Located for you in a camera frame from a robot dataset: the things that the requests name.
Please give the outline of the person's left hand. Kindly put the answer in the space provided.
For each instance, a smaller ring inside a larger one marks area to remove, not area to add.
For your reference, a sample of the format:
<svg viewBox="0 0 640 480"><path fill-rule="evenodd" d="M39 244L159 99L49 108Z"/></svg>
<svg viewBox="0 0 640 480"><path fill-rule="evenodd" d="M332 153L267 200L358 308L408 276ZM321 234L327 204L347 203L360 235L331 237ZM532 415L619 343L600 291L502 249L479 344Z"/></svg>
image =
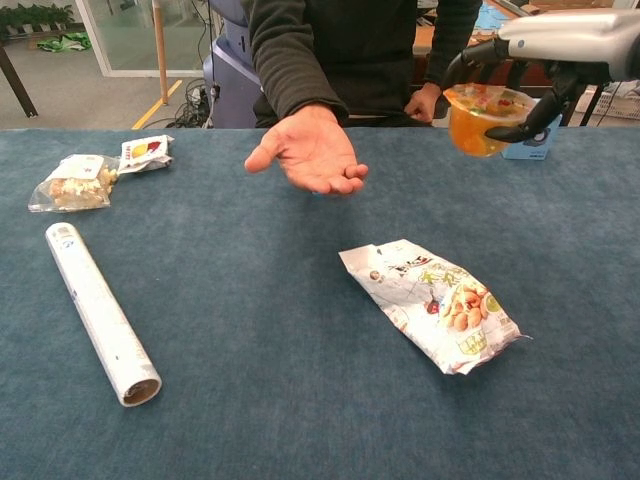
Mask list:
<svg viewBox="0 0 640 480"><path fill-rule="evenodd" d="M404 111L414 120L431 123L434 119L436 103L442 93L441 88L434 83L425 83L416 90L404 108Z"/></svg>

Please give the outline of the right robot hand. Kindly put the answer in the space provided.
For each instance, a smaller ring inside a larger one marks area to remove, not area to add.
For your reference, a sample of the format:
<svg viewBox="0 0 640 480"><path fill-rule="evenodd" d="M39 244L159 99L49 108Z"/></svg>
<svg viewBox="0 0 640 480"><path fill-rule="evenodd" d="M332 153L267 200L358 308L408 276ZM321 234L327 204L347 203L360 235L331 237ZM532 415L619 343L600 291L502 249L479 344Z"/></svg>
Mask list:
<svg viewBox="0 0 640 480"><path fill-rule="evenodd" d="M639 78L639 12L557 10L509 20L492 39L463 49L449 64L441 88L463 84L474 70L490 72L506 60L520 69L541 64L552 82L522 123L486 133L492 140L519 143L546 128L587 86Z"/></svg>

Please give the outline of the person's right hand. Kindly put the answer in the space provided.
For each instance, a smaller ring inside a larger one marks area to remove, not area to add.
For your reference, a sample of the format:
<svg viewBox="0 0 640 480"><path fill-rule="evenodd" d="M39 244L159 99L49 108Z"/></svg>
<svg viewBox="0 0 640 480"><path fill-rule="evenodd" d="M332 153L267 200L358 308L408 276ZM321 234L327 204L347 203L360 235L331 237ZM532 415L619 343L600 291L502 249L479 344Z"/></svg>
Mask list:
<svg viewBox="0 0 640 480"><path fill-rule="evenodd" d="M273 162L291 184L319 194L354 194L368 175L336 116L321 104L304 106L269 128L244 167L259 173Z"/></svg>

